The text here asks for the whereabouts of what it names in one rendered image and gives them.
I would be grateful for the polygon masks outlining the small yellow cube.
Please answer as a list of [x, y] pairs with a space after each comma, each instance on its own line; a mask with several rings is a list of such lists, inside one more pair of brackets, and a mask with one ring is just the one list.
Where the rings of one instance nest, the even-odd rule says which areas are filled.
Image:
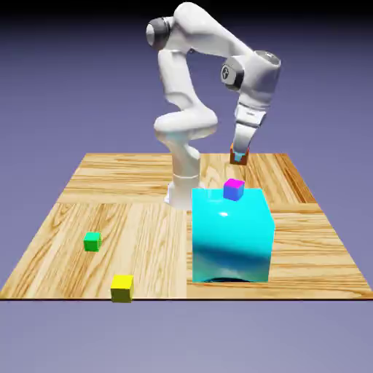
[[115, 275], [111, 282], [112, 302], [132, 302], [133, 289], [133, 275]]

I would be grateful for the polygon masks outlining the large cyan box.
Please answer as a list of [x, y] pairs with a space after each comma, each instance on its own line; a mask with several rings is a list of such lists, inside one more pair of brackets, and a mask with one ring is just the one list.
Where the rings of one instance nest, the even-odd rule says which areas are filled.
[[261, 189], [237, 200], [222, 189], [192, 193], [192, 281], [267, 282], [275, 222]]

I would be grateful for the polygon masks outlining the small green cube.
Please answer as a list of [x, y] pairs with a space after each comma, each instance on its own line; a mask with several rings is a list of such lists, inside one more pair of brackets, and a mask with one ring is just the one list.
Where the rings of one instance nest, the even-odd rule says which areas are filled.
[[101, 234], [99, 232], [87, 232], [83, 243], [85, 251], [98, 252], [102, 243]]

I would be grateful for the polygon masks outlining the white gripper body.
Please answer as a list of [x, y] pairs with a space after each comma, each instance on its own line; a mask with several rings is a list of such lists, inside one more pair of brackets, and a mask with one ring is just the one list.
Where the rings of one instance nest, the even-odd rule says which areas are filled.
[[233, 151], [245, 154], [258, 127], [237, 123], [233, 139]]

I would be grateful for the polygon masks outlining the small magenta cube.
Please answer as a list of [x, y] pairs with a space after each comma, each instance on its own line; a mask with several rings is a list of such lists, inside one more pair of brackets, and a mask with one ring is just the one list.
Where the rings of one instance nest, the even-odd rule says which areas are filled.
[[234, 178], [224, 183], [223, 197], [228, 200], [238, 201], [244, 193], [245, 182]]

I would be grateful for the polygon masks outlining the small orange cube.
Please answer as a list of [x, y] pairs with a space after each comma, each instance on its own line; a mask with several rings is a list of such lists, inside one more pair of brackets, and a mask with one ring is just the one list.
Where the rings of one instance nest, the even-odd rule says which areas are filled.
[[247, 165], [249, 155], [249, 146], [246, 149], [236, 149], [231, 143], [229, 150], [229, 162], [232, 165]]

